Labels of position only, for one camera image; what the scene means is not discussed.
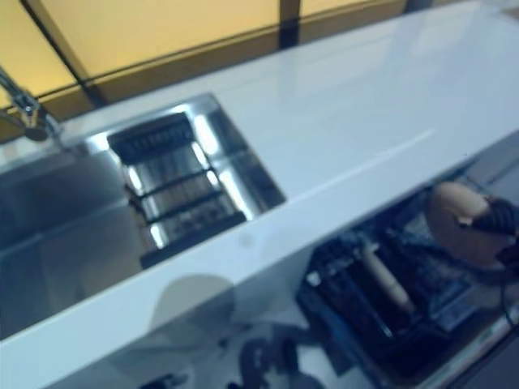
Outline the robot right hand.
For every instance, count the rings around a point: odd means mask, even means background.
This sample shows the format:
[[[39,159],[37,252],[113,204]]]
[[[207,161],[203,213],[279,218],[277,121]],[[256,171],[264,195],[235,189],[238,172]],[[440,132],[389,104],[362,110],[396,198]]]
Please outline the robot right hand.
[[[513,240],[497,255],[506,268],[518,271],[518,206],[506,199],[486,197],[487,209],[477,216],[458,216],[457,223],[465,229],[493,233]]]

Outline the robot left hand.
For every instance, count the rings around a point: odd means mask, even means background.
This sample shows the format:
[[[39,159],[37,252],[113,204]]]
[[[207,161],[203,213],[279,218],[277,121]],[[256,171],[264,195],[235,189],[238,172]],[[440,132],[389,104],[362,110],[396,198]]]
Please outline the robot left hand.
[[[139,389],[192,388],[192,379],[187,373],[166,374],[141,385]]]

